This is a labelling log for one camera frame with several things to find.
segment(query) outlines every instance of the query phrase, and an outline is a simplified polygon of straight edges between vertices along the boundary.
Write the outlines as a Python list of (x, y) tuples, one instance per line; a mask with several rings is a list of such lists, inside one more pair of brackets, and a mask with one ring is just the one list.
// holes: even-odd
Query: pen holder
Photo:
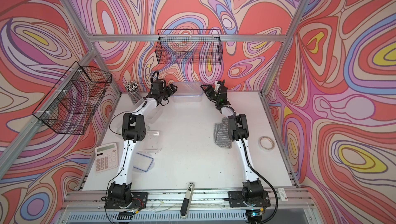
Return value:
[(133, 104), (136, 104), (139, 100), (142, 99), (142, 96), (140, 95), (138, 90), (136, 90), (134, 92), (129, 92), (127, 90), (127, 93), (129, 95), (129, 98), (131, 98)]
[(142, 99), (142, 96), (139, 93), (139, 87), (137, 85), (137, 82), (127, 82), (126, 84), (124, 84), (124, 86), (133, 104), (136, 104), (139, 100)]

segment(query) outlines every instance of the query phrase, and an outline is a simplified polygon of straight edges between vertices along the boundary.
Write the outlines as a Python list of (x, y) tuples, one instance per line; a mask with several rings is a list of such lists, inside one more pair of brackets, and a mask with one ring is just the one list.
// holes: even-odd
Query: gray striped cloth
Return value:
[(232, 141), (228, 137), (228, 118), (221, 119), (221, 123), (215, 123), (213, 139), (215, 141), (215, 144), (219, 147), (232, 147)]

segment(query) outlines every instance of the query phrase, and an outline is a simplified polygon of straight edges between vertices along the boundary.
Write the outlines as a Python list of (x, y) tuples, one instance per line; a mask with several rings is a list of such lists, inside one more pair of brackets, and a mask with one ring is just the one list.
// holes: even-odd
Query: white table surface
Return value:
[[(253, 167), (274, 187), (292, 186), (278, 146), (271, 151), (259, 147), (259, 138), (268, 136), (275, 140), (257, 92), (228, 92), (228, 100), (237, 113), (244, 113), (249, 128), (249, 149)], [(131, 99), (122, 94), (115, 115), (132, 108)], [(147, 124), (150, 130), (160, 131), (161, 151), (152, 153), (154, 166), (148, 172), (133, 171), (133, 190), (184, 189), (188, 182), (195, 188), (242, 187), (243, 169), (240, 155), (235, 148), (220, 148), (213, 141), (214, 123), (224, 117), (215, 104), (205, 95), (198, 103), (169, 102), (154, 124)], [(114, 119), (112, 130), (116, 131), (123, 114)], [(118, 163), (121, 161), (123, 140), (107, 130), (102, 145), (116, 142)], [(83, 190), (106, 190), (107, 183), (117, 169), (95, 172), (91, 167)], [(263, 187), (268, 185), (261, 181)]]

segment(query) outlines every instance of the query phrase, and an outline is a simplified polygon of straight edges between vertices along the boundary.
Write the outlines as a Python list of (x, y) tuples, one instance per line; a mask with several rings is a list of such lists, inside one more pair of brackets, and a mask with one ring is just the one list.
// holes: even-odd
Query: psychedelic patterned wall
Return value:
[[(157, 29), (219, 28), (223, 34), (285, 34), (299, 0), (72, 0), (88, 32), (156, 34)], [(114, 78), (124, 90), (136, 80), (141, 90), (151, 73), (167, 81), (214, 83), (225, 79), (233, 90), (260, 90), (280, 43), (223, 43), (223, 63), (157, 65), (153, 42), (96, 43)]]
[(50, 223), (78, 185), (118, 96), (109, 88), (85, 135), (43, 126), (0, 180), (0, 223)]
[(311, 0), (266, 92), (325, 223), (396, 222), (396, 0)]
[(59, 0), (0, 1), (0, 150), (87, 49)]
[(223, 52), (221, 65), (158, 64), (154, 42), (97, 42), (107, 67), (122, 90), (126, 81), (138, 81), (141, 90), (150, 88), (151, 74), (159, 70), (166, 82), (200, 81), (213, 84), (225, 79), (229, 89), (260, 90), (280, 42), (236, 42), (236, 51)]
[[(0, 1), (0, 148), (87, 48), (58, 0)], [(49, 223), (77, 185), (117, 96), (106, 92), (84, 136), (43, 126), (0, 180), (0, 223)]]
[(72, 0), (93, 34), (156, 34), (161, 28), (212, 28), (223, 34), (285, 34), (299, 0)]

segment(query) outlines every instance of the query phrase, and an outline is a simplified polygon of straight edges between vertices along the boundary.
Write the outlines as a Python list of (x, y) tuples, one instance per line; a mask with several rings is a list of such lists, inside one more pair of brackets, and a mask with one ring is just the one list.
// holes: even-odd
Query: calculator keypad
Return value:
[(96, 156), (96, 172), (118, 167), (116, 150), (104, 151), (102, 155)]

